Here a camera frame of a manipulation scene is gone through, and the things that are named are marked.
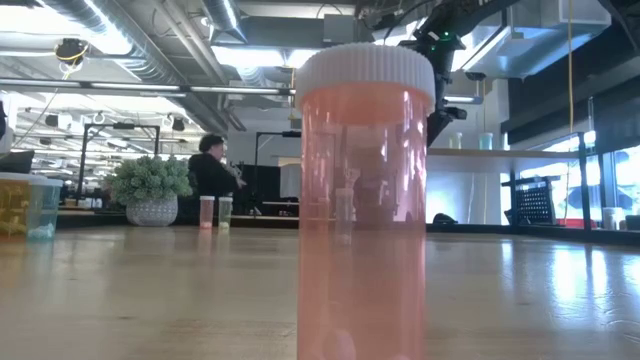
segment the white bottle cap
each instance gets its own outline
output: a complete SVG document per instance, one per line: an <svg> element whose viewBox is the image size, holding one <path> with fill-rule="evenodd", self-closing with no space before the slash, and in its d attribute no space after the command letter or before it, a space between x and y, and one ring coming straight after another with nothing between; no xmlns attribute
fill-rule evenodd
<svg viewBox="0 0 640 360"><path fill-rule="evenodd" d="M338 45L313 55L296 72L296 108L314 90L354 82L414 88L435 102L433 67L413 50L369 43Z"/></svg>

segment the small cup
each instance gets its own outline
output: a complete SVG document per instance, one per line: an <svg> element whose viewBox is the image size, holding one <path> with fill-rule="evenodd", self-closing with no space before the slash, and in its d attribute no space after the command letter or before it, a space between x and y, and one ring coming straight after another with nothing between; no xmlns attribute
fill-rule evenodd
<svg viewBox="0 0 640 360"><path fill-rule="evenodd" d="M213 207L215 196L200 196L200 228L211 229L213 226Z"/></svg>
<svg viewBox="0 0 640 360"><path fill-rule="evenodd" d="M449 137L449 149L462 149L462 133L457 132Z"/></svg>
<svg viewBox="0 0 640 360"><path fill-rule="evenodd" d="M480 150L493 150L493 133L482 133L478 140Z"/></svg>
<svg viewBox="0 0 640 360"><path fill-rule="evenodd" d="M218 211L218 228L220 230L229 229L231 225L231 210L233 209L232 197L221 197Z"/></svg>

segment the translucent orange plastic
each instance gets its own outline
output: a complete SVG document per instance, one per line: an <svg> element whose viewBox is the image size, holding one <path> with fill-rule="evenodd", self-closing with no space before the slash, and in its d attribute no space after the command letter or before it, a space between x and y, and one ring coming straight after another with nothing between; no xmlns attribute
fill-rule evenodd
<svg viewBox="0 0 640 360"><path fill-rule="evenodd" d="M433 104L354 83L310 92L302 109L298 359L421 359Z"/></svg>

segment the yellow container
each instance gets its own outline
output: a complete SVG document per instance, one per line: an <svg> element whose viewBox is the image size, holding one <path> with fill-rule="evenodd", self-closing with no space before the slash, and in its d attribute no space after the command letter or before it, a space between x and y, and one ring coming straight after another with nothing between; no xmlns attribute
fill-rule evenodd
<svg viewBox="0 0 640 360"><path fill-rule="evenodd" d="M30 199L28 180L0 179L0 242L26 239Z"/></svg>
<svg viewBox="0 0 640 360"><path fill-rule="evenodd" d="M0 241L53 240L62 181L0 173Z"/></svg>

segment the green plant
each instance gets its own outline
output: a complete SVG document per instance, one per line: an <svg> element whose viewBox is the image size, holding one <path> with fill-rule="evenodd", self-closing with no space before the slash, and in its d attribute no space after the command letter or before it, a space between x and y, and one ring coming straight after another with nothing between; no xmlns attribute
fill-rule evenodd
<svg viewBox="0 0 640 360"><path fill-rule="evenodd" d="M191 195L187 164L170 157L148 156L125 160L107 178L113 200L123 204L168 199L174 195Z"/></svg>

